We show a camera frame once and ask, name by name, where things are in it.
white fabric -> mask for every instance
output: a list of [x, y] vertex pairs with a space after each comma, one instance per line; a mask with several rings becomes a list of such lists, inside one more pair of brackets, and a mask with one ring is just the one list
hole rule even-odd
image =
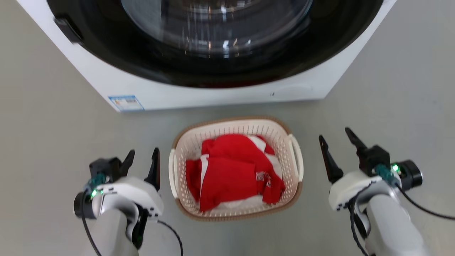
[[[278, 160], [278, 158], [275, 155], [265, 153], [265, 147], [266, 147], [265, 141], [263, 141], [262, 139], [260, 139], [257, 136], [248, 136], [248, 138], [256, 145], [256, 147], [258, 149], [260, 149], [265, 154], [265, 156], [268, 158], [268, 160], [272, 164], [275, 174], [278, 177], [280, 177], [280, 179], [282, 179], [283, 171], [281, 169], [280, 161]], [[208, 167], [208, 157], [209, 157], [208, 154], [204, 154], [201, 156], [201, 163], [202, 163], [201, 193], [200, 193], [201, 195], [202, 195], [202, 183], [204, 182], [205, 173], [207, 172], [207, 167]], [[243, 207], [255, 207], [255, 206], [261, 206], [261, 205], [265, 205], [265, 203], [262, 201], [262, 196], [255, 195], [255, 196], [248, 197], [248, 198], [242, 199], [242, 200], [220, 203], [217, 207], [214, 208], [214, 210], [240, 209]]]

basket handle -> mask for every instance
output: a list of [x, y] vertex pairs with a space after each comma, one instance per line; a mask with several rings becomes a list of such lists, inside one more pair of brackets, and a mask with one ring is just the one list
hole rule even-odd
[[302, 150], [300, 149], [300, 146], [297, 142], [297, 139], [294, 137], [294, 135], [289, 134], [289, 147], [291, 149], [292, 153], [292, 160], [294, 162], [294, 167], [298, 173], [296, 175], [298, 176], [298, 181], [302, 182], [303, 180], [303, 157], [302, 157]]
[[171, 150], [169, 154], [169, 184], [171, 185], [171, 192], [175, 199], [178, 198], [177, 188], [174, 179], [174, 168], [176, 167], [177, 157], [175, 156], [175, 149]]

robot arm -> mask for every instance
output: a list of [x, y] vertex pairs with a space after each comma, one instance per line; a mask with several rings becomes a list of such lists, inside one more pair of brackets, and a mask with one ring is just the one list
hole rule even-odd
[[[419, 169], [410, 160], [390, 164], [389, 153], [381, 147], [367, 148], [349, 128], [346, 133], [356, 146], [360, 161], [360, 170], [346, 175], [330, 155], [324, 138], [319, 137], [332, 182], [332, 209], [350, 211], [354, 239], [366, 256], [429, 256], [425, 241], [396, 195], [397, 186], [409, 190], [422, 184]], [[354, 224], [365, 239], [368, 252], [358, 242]]]
[[74, 201], [77, 217], [95, 219], [87, 234], [85, 256], [138, 256], [148, 221], [157, 222], [164, 211], [159, 190], [159, 150], [155, 149], [148, 177], [126, 177], [134, 151], [125, 161], [98, 159], [90, 164], [92, 178]]

brown basket rim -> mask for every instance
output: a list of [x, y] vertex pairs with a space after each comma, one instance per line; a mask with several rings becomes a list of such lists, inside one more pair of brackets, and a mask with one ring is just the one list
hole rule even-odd
[[[223, 123], [223, 122], [230, 122], [230, 121], [237, 121], [237, 120], [248, 120], [248, 119], [256, 119], [256, 120], [265, 119], [265, 120], [274, 121], [277, 124], [279, 124], [281, 127], [283, 127], [283, 129], [288, 134], [291, 134], [291, 130], [289, 129], [289, 127], [286, 124], [284, 124], [280, 119], [272, 117], [272, 116], [246, 116], [246, 117], [237, 117], [237, 118], [223, 118], [223, 119], [214, 120], [214, 121], [207, 121], [207, 122], [197, 123], [197, 124], [194, 124], [194, 125], [191, 125], [191, 126], [185, 128], [175, 138], [175, 140], [174, 140], [174, 142], [172, 144], [172, 148], [175, 149], [177, 147], [177, 144], [178, 144], [178, 141], [180, 140], [180, 138], [186, 132], [188, 132], [191, 129], [198, 128], [198, 127], [205, 126], [205, 125], [209, 125], [209, 124], [214, 124], [214, 123]], [[295, 204], [295, 202], [299, 198], [301, 192], [302, 192], [302, 182], [298, 182], [297, 190], [295, 191], [294, 197], [292, 197], [292, 199], [288, 203], [286, 203], [285, 205], [282, 205], [280, 207], [273, 208], [273, 209], [270, 209], [270, 210], [262, 211], [262, 212], [244, 214], [244, 215], [238, 215], [238, 216], [226, 216], [226, 217], [201, 217], [201, 216], [196, 216], [196, 215], [193, 215], [193, 214], [189, 213], [185, 209], [185, 207], [183, 207], [180, 199], [176, 198], [175, 202], [177, 204], [177, 207], [180, 209], [180, 211], [184, 215], [189, 217], [190, 219], [197, 220], [197, 221], [232, 221], [232, 220], [244, 220], [244, 219], [249, 219], [249, 218], [256, 218], [256, 217], [260, 217], [260, 216], [266, 216], [266, 215], [269, 215], [269, 214], [273, 214], [273, 213], [277, 213], [279, 211], [285, 210], [285, 209], [287, 209], [287, 208], [289, 208], [289, 207], [291, 207], [292, 205]]]

washing machine door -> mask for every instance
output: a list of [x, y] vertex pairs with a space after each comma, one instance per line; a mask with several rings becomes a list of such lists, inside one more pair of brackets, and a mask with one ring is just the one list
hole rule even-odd
[[227, 88], [304, 72], [352, 43], [383, 0], [47, 0], [74, 43], [131, 74]]

